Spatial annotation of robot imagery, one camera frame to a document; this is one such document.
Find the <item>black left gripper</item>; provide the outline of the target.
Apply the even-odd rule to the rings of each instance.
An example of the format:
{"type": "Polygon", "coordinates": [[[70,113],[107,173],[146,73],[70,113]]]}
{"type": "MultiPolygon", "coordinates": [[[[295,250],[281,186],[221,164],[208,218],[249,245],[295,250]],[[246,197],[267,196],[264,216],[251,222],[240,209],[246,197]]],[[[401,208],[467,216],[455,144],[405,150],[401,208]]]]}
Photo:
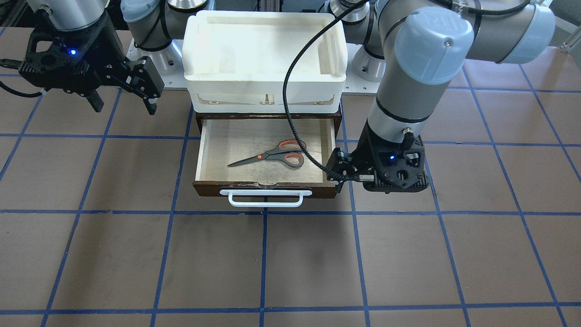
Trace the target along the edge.
{"type": "Polygon", "coordinates": [[[424,169],[425,151],[420,136],[404,132],[402,143],[393,143],[365,125],[352,153],[334,149],[326,168],[329,181],[341,191],[346,180],[361,182],[367,191],[415,193],[429,188],[424,169]]]}

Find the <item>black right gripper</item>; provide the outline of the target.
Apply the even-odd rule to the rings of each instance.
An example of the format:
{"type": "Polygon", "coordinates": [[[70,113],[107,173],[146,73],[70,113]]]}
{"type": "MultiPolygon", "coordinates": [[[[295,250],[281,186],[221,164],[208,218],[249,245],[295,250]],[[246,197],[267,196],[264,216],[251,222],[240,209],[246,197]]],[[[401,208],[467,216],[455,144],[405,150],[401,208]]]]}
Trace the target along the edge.
{"type": "Polygon", "coordinates": [[[110,17],[102,13],[83,29],[58,31],[47,12],[36,12],[39,23],[30,35],[19,74],[32,85],[62,89],[87,98],[95,112],[104,102],[100,86],[117,86],[138,95],[149,115],[157,110],[164,82],[151,58],[129,60],[110,17]]]}

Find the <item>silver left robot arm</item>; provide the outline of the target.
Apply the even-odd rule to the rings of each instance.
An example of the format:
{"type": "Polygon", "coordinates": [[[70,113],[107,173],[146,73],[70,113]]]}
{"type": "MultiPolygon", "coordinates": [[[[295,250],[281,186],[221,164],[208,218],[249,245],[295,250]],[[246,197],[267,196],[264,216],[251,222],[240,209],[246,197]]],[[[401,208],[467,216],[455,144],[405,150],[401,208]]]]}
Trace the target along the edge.
{"type": "Polygon", "coordinates": [[[556,18],[529,0],[378,0],[374,23],[386,69],[352,153],[326,167],[340,191],[418,192],[429,186],[421,131],[466,59],[524,64],[548,46],[556,18]]]}

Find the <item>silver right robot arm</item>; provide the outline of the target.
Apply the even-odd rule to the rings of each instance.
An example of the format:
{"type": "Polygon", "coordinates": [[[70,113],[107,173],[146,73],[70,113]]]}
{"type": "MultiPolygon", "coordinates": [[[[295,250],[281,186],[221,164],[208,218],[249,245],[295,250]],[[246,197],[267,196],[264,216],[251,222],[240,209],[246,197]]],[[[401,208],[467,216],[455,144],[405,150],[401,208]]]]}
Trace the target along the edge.
{"type": "Polygon", "coordinates": [[[29,0],[28,4],[38,25],[25,58],[3,59],[2,67],[17,69],[42,93],[50,89],[76,93],[96,112],[103,108],[98,88],[120,87],[139,96],[149,114],[157,110],[162,77],[181,65],[177,40],[183,39],[187,19],[215,8],[213,0],[123,0],[123,19],[137,48],[129,58],[104,0],[29,0]]]}

